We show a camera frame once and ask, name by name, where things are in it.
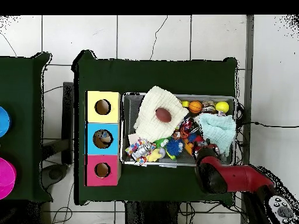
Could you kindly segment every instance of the light blue towel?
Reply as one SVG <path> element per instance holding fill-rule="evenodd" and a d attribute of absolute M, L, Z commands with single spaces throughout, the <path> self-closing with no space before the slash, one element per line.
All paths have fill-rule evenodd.
<path fill-rule="evenodd" d="M 208 138 L 211 144 L 216 144 L 220 154 L 228 156 L 236 134 L 236 123 L 232 115 L 219 117 L 216 114 L 203 113 L 199 117 L 199 124 L 203 138 Z"/>

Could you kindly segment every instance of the pink bowl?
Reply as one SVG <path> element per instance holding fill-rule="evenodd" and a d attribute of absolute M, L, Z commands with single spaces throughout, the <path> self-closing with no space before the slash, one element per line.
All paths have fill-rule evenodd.
<path fill-rule="evenodd" d="M 11 193 L 15 180 L 16 169 L 13 164 L 0 158 L 0 200 Z"/>

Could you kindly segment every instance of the pink cube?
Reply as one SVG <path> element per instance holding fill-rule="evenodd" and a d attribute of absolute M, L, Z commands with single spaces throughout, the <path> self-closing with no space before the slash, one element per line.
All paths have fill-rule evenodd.
<path fill-rule="evenodd" d="M 118 155 L 87 156 L 87 186 L 116 186 L 121 175 Z"/>

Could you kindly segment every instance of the white tile floor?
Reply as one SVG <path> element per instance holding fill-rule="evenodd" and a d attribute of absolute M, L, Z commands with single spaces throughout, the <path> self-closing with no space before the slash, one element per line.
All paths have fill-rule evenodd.
<path fill-rule="evenodd" d="M 238 98 L 241 103 L 244 102 L 245 15 L 193 15 L 192 18 L 188 15 L 18 16 L 2 17 L 0 20 L 0 33 L 10 42 L 18 57 L 31 57 L 41 51 L 52 53 L 51 66 L 47 67 L 44 74 L 45 91 L 61 86 L 63 82 L 73 81 L 70 65 L 79 52 L 86 49 L 94 51 L 100 59 L 149 60 L 152 57 L 152 60 L 181 61 L 235 57 L 241 69 L 237 80 Z M 160 27 L 155 42 L 155 33 Z M 15 53 L 4 36 L 0 35 L 0 56 L 14 57 Z M 44 106 L 44 137 L 60 138 L 62 89 L 45 94 Z M 60 154 L 49 160 L 60 163 Z M 66 178 L 50 188 L 53 202 L 44 205 L 45 224 L 51 224 L 55 212 L 67 206 L 73 182 L 71 167 Z M 85 206 L 77 206 L 74 204 L 73 191 L 70 199 L 69 207 L 73 216 L 64 224 L 124 224 L 122 202 L 116 202 L 114 222 L 114 202 L 90 202 Z M 207 211 L 214 206 L 200 202 L 192 205 L 197 212 Z M 186 211 L 186 204 L 181 205 L 181 210 Z M 240 214 L 227 212 L 228 209 L 218 206 L 210 213 L 197 213 L 192 222 L 240 224 Z M 64 220 L 65 214 L 63 210 L 59 212 L 56 221 Z M 187 221 L 185 216 L 178 216 L 179 224 L 189 224 L 189 220 L 190 216 Z"/>

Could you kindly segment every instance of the green table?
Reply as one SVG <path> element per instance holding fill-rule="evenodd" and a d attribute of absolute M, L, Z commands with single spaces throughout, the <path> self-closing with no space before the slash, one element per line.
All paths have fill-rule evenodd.
<path fill-rule="evenodd" d="M 41 186 L 43 67 L 50 54 L 33 58 L 0 57 L 0 106 L 12 125 L 0 138 L 0 157 L 16 167 L 17 178 L 6 200 L 51 201 Z"/>
<path fill-rule="evenodd" d="M 84 201 L 224 201 L 232 194 L 211 195 L 198 186 L 194 167 L 164 169 L 123 165 L 115 187 L 84 186 L 85 91 L 147 92 L 157 85 L 174 94 L 235 96 L 235 58 L 224 61 L 126 61 L 94 59 L 82 51 L 75 59 L 75 202 Z"/>

